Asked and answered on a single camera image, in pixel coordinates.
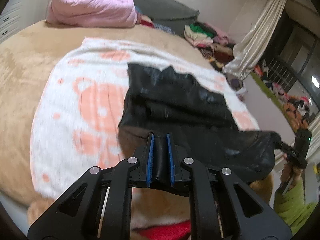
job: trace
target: human hand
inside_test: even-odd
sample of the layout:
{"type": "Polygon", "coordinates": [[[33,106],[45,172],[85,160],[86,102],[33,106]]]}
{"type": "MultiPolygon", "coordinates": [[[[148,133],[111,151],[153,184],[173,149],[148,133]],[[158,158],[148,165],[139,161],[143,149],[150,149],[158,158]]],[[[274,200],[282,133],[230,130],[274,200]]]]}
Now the human hand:
{"type": "MultiPolygon", "coordinates": [[[[287,160],[288,155],[283,155],[284,159],[287,160]]],[[[281,182],[284,183],[289,180],[291,171],[294,172],[294,179],[289,187],[289,189],[292,189],[301,179],[302,169],[299,169],[297,166],[294,166],[292,162],[288,162],[284,165],[283,170],[281,172],[281,182]]]]}

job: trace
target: folded pink quilt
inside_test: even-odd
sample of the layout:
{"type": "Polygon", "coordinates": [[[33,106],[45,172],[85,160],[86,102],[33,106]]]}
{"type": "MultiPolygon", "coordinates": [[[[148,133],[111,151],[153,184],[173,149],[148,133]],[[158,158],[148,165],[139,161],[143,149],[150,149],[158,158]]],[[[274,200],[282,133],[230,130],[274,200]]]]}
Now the folded pink quilt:
{"type": "Polygon", "coordinates": [[[81,27],[133,27],[133,0],[52,0],[47,22],[81,27]]]}

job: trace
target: headboard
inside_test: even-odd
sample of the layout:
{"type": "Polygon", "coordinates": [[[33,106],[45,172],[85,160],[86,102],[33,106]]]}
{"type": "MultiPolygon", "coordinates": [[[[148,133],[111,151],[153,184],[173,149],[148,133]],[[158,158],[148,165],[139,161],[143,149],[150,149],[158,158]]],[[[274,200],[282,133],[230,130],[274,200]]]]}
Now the headboard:
{"type": "Polygon", "coordinates": [[[193,10],[176,0],[133,0],[142,13],[154,22],[170,27],[175,33],[183,37],[185,25],[193,23],[199,10],[193,10]]]}

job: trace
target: white wardrobe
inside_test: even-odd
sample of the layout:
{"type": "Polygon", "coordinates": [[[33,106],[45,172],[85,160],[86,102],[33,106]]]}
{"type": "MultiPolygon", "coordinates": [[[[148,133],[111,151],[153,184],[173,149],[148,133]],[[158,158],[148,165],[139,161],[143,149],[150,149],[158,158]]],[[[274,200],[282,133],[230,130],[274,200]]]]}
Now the white wardrobe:
{"type": "Polygon", "coordinates": [[[0,15],[0,43],[46,18],[50,0],[9,0],[0,15]]]}

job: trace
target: person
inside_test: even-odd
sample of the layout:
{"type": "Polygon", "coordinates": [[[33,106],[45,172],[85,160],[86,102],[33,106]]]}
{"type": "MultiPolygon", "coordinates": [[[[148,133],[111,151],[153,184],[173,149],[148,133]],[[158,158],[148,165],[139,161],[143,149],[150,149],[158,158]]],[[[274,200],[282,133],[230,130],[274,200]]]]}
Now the person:
{"type": "Polygon", "coordinates": [[[295,235],[314,211],[317,203],[305,203],[301,178],[303,170],[294,166],[291,162],[284,165],[280,177],[281,182],[289,180],[291,170],[294,171],[293,182],[284,195],[276,191],[273,209],[291,228],[292,235],[295,235]]]}

